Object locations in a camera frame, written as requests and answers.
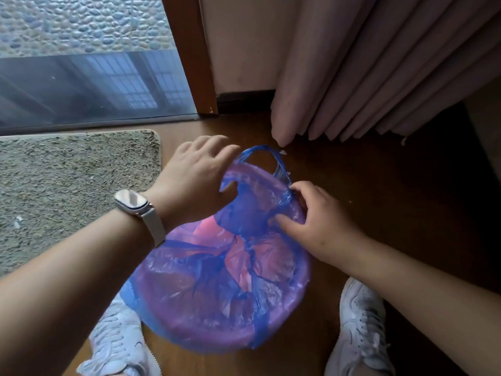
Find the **smartwatch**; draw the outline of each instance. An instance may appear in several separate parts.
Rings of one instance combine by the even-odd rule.
[[[148,227],[155,242],[155,248],[165,241],[165,228],[157,215],[153,204],[132,190],[117,191],[114,197],[115,204],[123,212],[140,218]]]

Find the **white sneaker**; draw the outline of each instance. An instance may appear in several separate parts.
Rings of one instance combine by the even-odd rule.
[[[126,373],[161,376],[160,366],[144,342],[141,320],[119,295],[111,302],[89,336],[92,358],[77,368],[83,376]]]
[[[368,367],[395,374],[386,348],[383,299],[354,278],[349,278],[339,303],[339,338],[325,376],[347,376],[361,362]]]

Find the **purple plastic bag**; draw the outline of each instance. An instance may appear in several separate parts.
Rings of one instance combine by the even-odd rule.
[[[256,150],[275,156],[274,175],[245,163]],[[279,153],[244,151],[222,187],[234,180],[232,203],[170,232],[121,291],[155,333],[205,353],[260,345],[301,302],[310,278],[308,254],[274,218],[304,223]]]

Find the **gray bath mat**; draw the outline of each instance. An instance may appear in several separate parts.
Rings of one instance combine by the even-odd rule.
[[[0,138],[0,275],[144,191],[161,171],[151,130]]]

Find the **watch face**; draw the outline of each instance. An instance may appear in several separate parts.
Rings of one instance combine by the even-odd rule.
[[[115,200],[130,209],[139,209],[148,204],[144,196],[132,190],[117,191]]]

